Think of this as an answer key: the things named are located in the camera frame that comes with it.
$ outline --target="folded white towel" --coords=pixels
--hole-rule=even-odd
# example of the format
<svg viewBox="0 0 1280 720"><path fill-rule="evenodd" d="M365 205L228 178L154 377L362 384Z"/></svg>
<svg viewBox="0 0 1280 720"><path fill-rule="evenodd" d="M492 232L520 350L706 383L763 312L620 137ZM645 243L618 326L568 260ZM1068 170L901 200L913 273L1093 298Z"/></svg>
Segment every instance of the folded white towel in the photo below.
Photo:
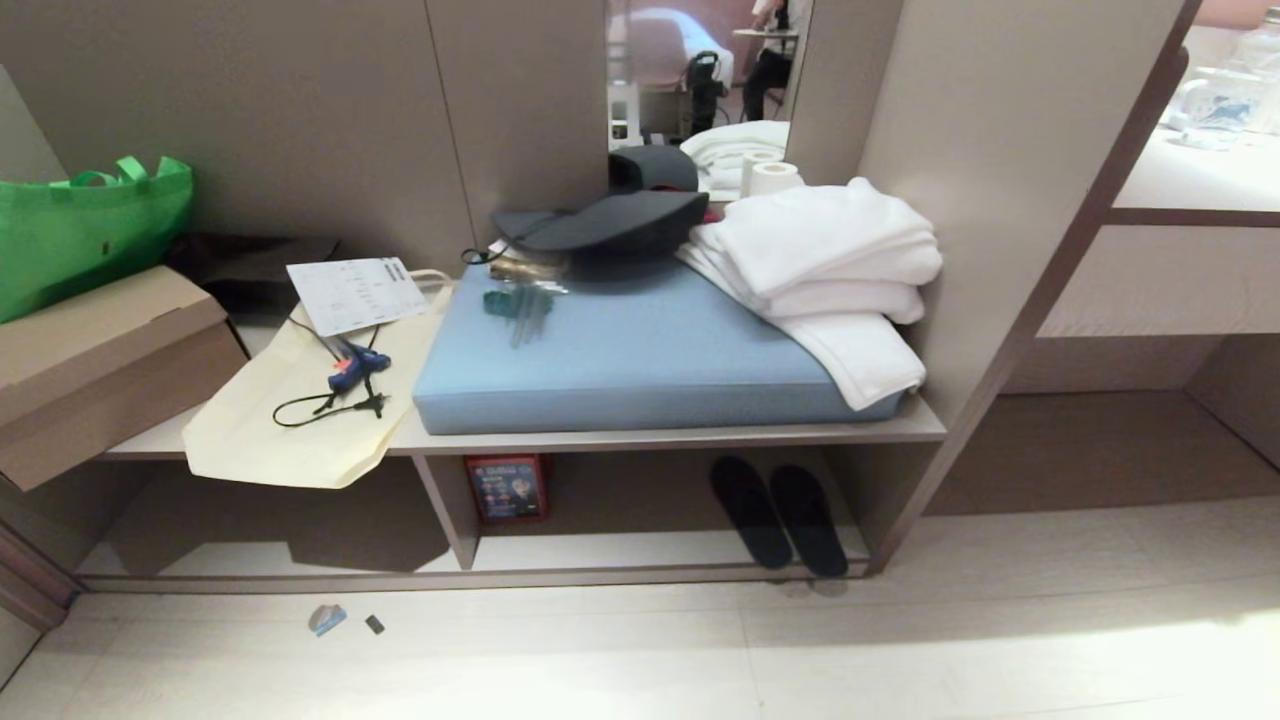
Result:
<svg viewBox="0 0 1280 720"><path fill-rule="evenodd" d="M914 286L879 281L812 281L800 283L772 299L756 297L723 260L696 242L685 243L676 256L726 295L767 319L818 315L824 313L881 313L908 325L924 318L924 301Z"/></svg>
<svg viewBox="0 0 1280 720"><path fill-rule="evenodd" d="M865 178L733 202L701 240L760 297L809 279L924 284L942 266L933 225Z"/></svg>
<svg viewBox="0 0 1280 720"><path fill-rule="evenodd" d="M771 322L831 373L854 410L924 383L924 364L883 315L842 313Z"/></svg>

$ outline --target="blue glue gun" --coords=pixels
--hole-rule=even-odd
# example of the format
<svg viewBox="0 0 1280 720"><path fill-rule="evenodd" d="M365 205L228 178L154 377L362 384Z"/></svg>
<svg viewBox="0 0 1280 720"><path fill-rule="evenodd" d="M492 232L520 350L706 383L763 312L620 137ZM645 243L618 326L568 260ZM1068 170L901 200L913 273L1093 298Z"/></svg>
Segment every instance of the blue glue gun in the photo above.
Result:
<svg viewBox="0 0 1280 720"><path fill-rule="evenodd" d="M369 375L392 366L392 359L381 352L342 338L338 342L342 346L343 360L338 364L338 374L329 375L329 391L334 395L344 395Z"/></svg>

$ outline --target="white tiled floor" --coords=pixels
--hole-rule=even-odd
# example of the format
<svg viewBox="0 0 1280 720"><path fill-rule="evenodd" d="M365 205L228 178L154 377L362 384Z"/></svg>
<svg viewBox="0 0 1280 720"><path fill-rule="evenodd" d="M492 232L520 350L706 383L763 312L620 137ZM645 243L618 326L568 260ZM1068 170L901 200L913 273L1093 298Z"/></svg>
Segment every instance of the white tiled floor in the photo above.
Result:
<svg viewBox="0 0 1280 720"><path fill-rule="evenodd" d="M1280 498L928 518L884 577L813 587L88 596L0 694L23 720L544 716L1276 719Z"/></svg>

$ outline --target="cabinet panel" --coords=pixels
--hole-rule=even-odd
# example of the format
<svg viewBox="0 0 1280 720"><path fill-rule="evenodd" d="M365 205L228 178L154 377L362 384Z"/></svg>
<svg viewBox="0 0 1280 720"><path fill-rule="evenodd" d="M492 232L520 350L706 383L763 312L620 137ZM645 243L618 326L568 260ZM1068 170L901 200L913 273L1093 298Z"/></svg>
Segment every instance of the cabinet panel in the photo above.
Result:
<svg viewBox="0 0 1280 720"><path fill-rule="evenodd" d="M195 167L197 229L337 236L410 266L470 245L421 0L19 0L0 64L72 174Z"/></svg>

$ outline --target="product box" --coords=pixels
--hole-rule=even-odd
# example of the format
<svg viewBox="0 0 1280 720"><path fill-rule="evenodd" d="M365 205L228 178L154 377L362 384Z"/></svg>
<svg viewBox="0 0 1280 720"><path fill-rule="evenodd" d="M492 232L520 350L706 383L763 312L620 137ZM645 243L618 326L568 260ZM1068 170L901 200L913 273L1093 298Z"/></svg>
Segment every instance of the product box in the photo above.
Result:
<svg viewBox="0 0 1280 720"><path fill-rule="evenodd" d="M466 464L483 521L547 519L550 455L468 455Z"/></svg>
<svg viewBox="0 0 1280 720"><path fill-rule="evenodd" d="M45 483L209 400L246 360L218 302L169 268L0 324L0 478Z"/></svg>

